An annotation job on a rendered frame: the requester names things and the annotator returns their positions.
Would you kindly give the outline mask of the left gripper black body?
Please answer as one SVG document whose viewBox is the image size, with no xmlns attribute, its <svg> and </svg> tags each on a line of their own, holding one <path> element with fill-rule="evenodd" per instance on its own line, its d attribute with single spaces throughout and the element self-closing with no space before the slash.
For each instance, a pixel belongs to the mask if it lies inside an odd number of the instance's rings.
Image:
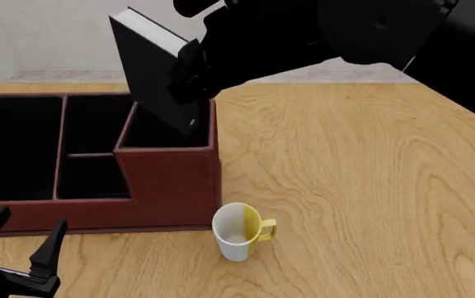
<svg viewBox="0 0 475 298">
<path fill-rule="evenodd" d="M 0 298 L 11 295 L 53 298 L 60 287 L 60 278 L 33 277 L 25 272 L 0 267 Z"/>
</svg>

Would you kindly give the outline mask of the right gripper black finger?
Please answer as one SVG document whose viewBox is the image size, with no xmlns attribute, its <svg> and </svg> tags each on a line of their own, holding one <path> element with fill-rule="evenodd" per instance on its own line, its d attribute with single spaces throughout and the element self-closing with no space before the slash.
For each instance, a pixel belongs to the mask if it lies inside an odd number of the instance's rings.
<svg viewBox="0 0 475 298">
<path fill-rule="evenodd" d="M 168 71 L 170 83 L 168 90 L 179 104 L 209 99 L 209 91 L 204 84 L 204 49 L 197 39 L 183 46 L 176 62 Z"/>
</svg>

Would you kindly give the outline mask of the black book with white pages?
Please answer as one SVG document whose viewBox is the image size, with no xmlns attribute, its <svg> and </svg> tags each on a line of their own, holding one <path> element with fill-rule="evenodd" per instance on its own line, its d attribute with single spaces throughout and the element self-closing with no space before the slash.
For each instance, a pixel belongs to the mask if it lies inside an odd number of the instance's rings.
<svg viewBox="0 0 475 298">
<path fill-rule="evenodd" d="M 128 7 L 109 17 L 133 101 L 185 135 L 209 125 L 209 105 L 185 99 L 177 84 L 185 67 L 180 52 L 195 43 Z"/>
</svg>

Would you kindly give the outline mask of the red-brown desk caddy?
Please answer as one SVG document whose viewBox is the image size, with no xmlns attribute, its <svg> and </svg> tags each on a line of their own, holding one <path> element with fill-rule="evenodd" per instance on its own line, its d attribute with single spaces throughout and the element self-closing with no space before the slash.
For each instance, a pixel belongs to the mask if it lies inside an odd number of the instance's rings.
<svg viewBox="0 0 475 298">
<path fill-rule="evenodd" d="M 206 230 L 221 205 L 216 106 L 183 134 L 126 93 L 0 94 L 0 236 Z"/>
</svg>

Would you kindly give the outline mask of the white and yellow mug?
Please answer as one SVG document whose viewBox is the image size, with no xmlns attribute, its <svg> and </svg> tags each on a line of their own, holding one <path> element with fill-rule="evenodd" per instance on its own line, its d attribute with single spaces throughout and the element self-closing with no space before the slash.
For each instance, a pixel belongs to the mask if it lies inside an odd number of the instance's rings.
<svg viewBox="0 0 475 298">
<path fill-rule="evenodd" d="M 231 262 L 243 262 L 257 243 L 276 236 L 277 226 L 274 219 L 263 219 L 251 205 L 229 203 L 215 213 L 212 230 L 222 255 Z"/>
</svg>

